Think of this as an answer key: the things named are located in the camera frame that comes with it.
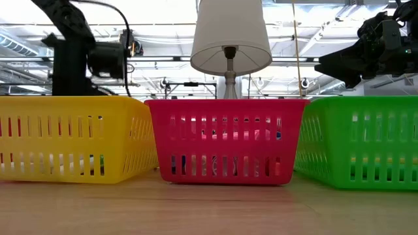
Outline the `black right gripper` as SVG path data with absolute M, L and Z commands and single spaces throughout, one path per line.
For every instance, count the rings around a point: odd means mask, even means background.
M 381 25 L 384 20 L 394 20 L 399 25 L 402 45 L 396 50 L 385 49 Z M 364 61 L 376 75 L 418 72 L 418 12 L 394 18 L 380 12 L 364 21 L 357 34 L 361 43 L 321 56 L 314 69 L 343 82 L 348 89 L 360 84 L 361 75 L 341 67 L 364 68 Z

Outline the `green plastic basket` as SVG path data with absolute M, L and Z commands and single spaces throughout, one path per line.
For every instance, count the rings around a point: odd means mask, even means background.
M 313 101 L 294 169 L 339 189 L 418 191 L 418 96 Z

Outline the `silver lamp white shade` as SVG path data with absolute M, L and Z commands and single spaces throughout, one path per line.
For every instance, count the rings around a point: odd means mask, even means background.
M 225 78 L 224 99 L 237 99 L 236 78 L 272 62 L 262 0 L 200 0 L 191 66 Z

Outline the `yellow plastic basket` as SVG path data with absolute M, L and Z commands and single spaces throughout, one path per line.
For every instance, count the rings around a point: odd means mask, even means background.
M 150 109 L 129 97 L 0 97 L 0 116 L 61 116 L 77 137 L 64 153 L 2 163 L 0 180 L 118 183 L 157 168 Z M 100 155 L 104 155 L 101 176 Z

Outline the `black frame stand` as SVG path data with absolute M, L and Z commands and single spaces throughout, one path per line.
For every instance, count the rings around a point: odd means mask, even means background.
M 173 86 L 173 88 L 168 91 L 168 86 Z M 206 90 L 209 91 L 211 95 L 217 99 L 217 84 L 216 83 L 206 83 L 206 82 L 166 82 L 164 86 L 164 99 L 168 99 L 169 95 L 178 87 L 178 86 L 184 86 L 184 87 L 199 87 L 203 86 Z M 214 87 L 214 91 L 209 89 L 209 86 Z

